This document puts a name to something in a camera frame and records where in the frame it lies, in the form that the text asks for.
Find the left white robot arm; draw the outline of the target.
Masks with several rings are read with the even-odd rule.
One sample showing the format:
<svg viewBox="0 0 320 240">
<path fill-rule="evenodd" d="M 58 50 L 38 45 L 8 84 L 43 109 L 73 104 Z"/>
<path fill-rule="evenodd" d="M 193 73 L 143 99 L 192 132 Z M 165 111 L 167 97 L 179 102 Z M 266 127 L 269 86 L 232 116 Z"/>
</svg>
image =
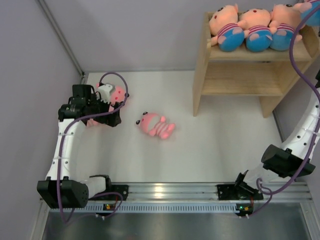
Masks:
<svg viewBox="0 0 320 240">
<path fill-rule="evenodd" d="M 72 96 L 58 110 L 58 140 L 45 180 L 37 183 L 41 198 L 52 209 L 84 208 L 89 199 L 109 199 L 113 187 L 108 175 L 92 175 L 77 181 L 76 166 L 81 136 L 93 123 L 115 127 L 120 113 L 113 112 L 125 99 L 125 91 L 110 83 L 97 89 L 89 84 L 74 84 Z"/>
</svg>

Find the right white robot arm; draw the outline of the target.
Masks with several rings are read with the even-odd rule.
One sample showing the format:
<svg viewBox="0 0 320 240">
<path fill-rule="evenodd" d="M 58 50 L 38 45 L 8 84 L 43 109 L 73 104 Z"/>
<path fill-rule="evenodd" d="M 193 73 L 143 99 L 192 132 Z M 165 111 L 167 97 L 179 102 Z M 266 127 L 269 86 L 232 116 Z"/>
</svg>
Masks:
<svg viewBox="0 0 320 240">
<path fill-rule="evenodd" d="M 268 146 L 257 167 L 238 175 L 233 186 L 235 196 L 244 199 L 259 191 L 272 195 L 279 190 L 270 192 L 263 189 L 263 184 L 278 179 L 293 182 L 298 177 L 310 175 L 315 170 L 311 159 L 319 139 L 320 88 L 314 86 L 309 104 L 290 136 L 280 147 Z"/>
</svg>

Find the boy doll shelved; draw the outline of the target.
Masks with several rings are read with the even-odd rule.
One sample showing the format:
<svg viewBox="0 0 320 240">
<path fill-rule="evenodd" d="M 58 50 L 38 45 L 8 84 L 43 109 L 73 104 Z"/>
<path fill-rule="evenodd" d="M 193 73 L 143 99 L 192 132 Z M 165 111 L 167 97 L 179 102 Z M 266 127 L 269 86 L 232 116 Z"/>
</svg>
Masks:
<svg viewBox="0 0 320 240">
<path fill-rule="evenodd" d="M 225 5 L 219 8 L 209 20 L 211 46 L 218 46 L 223 52 L 235 51 L 244 41 L 245 32 L 239 26 L 239 8 Z"/>
<path fill-rule="evenodd" d="M 238 25 L 243 29 L 246 48 L 254 53 L 263 52 L 272 43 L 277 28 L 269 24 L 271 14 L 262 8 L 252 8 L 239 16 Z"/>
</svg>

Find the boy doll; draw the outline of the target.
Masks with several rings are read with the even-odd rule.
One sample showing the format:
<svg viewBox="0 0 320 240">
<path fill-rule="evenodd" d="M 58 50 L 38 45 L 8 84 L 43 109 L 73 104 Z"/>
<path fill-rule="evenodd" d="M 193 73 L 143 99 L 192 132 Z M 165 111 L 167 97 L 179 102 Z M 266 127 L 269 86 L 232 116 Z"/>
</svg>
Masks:
<svg viewBox="0 0 320 240">
<path fill-rule="evenodd" d="M 305 0 L 304 2 L 296 3 L 293 8 L 300 13 L 300 17 L 303 20 L 314 9 L 320 5 L 320 0 Z M 320 26 L 320 10 L 318 9 L 313 15 L 311 15 L 304 23 L 310 27 Z"/>
</svg>

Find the boy doll back corner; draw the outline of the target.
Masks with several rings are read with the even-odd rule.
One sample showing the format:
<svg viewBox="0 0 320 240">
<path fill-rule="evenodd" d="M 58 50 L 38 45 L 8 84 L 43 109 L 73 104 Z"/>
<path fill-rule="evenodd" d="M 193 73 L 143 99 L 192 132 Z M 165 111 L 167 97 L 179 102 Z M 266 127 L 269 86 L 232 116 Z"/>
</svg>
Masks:
<svg viewBox="0 0 320 240">
<path fill-rule="evenodd" d="M 290 4 L 275 4 L 270 12 L 269 27 L 275 27 L 270 48 L 276 51 L 287 51 L 290 48 L 294 31 L 301 22 L 300 12 Z"/>
</svg>

